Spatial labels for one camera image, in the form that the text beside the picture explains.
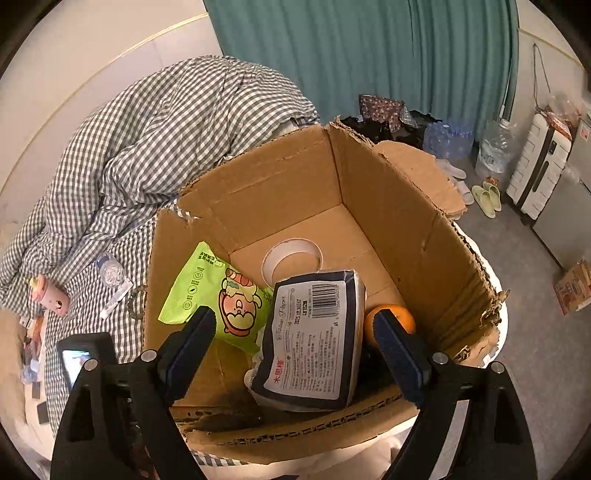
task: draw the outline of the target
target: cartoon character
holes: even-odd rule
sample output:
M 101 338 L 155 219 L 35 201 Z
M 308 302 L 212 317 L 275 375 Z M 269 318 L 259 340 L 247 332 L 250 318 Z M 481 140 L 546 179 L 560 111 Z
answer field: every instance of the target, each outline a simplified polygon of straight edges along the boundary
M 224 332 L 246 337 L 255 324 L 256 309 L 262 307 L 262 300 L 256 294 L 256 285 L 244 275 L 226 269 L 219 296 L 220 313 Z

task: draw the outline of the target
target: phone screen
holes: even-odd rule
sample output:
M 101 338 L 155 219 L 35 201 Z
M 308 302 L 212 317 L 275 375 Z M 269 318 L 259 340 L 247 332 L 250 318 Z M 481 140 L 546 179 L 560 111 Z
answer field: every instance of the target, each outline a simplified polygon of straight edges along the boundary
M 90 352 L 85 352 L 83 350 L 64 350 L 61 355 L 64 359 L 66 371 L 68 372 L 70 388 L 72 388 L 80 370 L 82 369 L 82 365 L 84 365 L 84 362 L 87 360 L 90 360 Z

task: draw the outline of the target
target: corrugated cardboard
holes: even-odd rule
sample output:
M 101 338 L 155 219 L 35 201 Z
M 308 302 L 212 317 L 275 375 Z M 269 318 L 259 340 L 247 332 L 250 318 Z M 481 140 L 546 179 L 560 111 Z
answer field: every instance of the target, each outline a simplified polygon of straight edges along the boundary
M 579 261 L 554 285 L 562 315 L 578 312 L 591 303 L 591 270 L 585 259 Z
M 499 298 L 449 221 L 465 208 L 457 190 L 424 152 L 373 145 L 340 122 L 308 127 L 205 174 L 183 189 L 178 206 L 197 219 L 158 216 L 144 348 L 181 327 L 157 318 L 199 241 L 263 285 L 263 258 L 290 238 L 314 242 L 323 269 L 357 270 L 368 309 L 406 304 L 430 348 L 478 363 L 496 345 Z M 315 257 L 291 255 L 274 278 L 317 268 Z M 394 385 L 329 414 L 265 411 L 243 385 L 248 368 L 241 351 L 212 345 L 187 397 L 171 409 L 191 448 L 269 463 L 354 445 L 416 414 Z

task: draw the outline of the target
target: white wall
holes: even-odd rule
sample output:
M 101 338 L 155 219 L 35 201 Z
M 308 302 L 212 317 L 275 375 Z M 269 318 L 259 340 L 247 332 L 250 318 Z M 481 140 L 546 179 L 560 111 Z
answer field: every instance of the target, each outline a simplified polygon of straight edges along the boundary
M 202 0 L 63 0 L 0 80 L 0 237 L 27 217 L 93 110 L 134 81 L 205 54 L 221 49 Z
M 565 93 L 586 113 L 591 107 L 587 74 L 573 49 L 554 24 L 529 0 L 517 0 L 519 12 L 519 69 L 511 120 L 525 142 L 535 113 L 532 47 L 536 43 L 544 59 L 552 94 Z M 538 57 L 538 103 L 548 103 L 548 89 Z
M 34 135 L 84 82 L 151 35 L 205 13 L 202 0 L 59 3 L 0 79 L 0 187 Z

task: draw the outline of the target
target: checkered blanket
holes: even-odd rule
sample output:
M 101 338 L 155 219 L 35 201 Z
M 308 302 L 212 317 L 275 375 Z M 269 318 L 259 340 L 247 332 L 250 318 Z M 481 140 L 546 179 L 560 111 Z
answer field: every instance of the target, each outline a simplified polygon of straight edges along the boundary
M 141 349 L 141 294 L 99 317 L 113 290 L 94 260 L 111 252 L 140 290 L 147 282 L 156 212 L 193 180 L 268 140 L 285 122 L 316 122 L 314 106 L 284 76 L 231 57 L 179 62 L 121 92 L 82 123 L 57 173 L 0 261 L 0 303 L 35 317 L 26 281 L 46 275 L 70 297 L 49 316 L 46 392 L 57 432 L 68 390 L 55 344 L 109 332 L 120 362 Z

